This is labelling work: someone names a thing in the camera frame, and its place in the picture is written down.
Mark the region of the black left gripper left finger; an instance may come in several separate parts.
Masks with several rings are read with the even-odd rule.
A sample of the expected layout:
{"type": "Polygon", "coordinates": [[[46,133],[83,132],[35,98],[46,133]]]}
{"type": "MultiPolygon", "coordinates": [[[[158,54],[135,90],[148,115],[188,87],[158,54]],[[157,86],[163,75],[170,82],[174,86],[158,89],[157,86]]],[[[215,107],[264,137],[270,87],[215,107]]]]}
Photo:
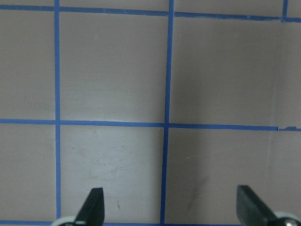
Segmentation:
{"type": "Polygon", "coordinates": [[[75,217],[76,226],[102,226],[104,223],[104,196],[102,188],[91,189],[75,217]]]}

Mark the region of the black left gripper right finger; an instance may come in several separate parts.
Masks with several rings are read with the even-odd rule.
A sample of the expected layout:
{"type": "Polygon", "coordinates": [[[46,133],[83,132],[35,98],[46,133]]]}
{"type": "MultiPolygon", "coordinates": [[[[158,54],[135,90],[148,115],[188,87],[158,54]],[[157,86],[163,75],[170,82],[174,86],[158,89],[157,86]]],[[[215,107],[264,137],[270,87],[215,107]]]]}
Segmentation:
{"type": "Polygon", "coordinates": [[[294,215],[273,212],[247,185],[238,185],[236,214],[243,226],[299,226],[301,221],[294,215]]]}

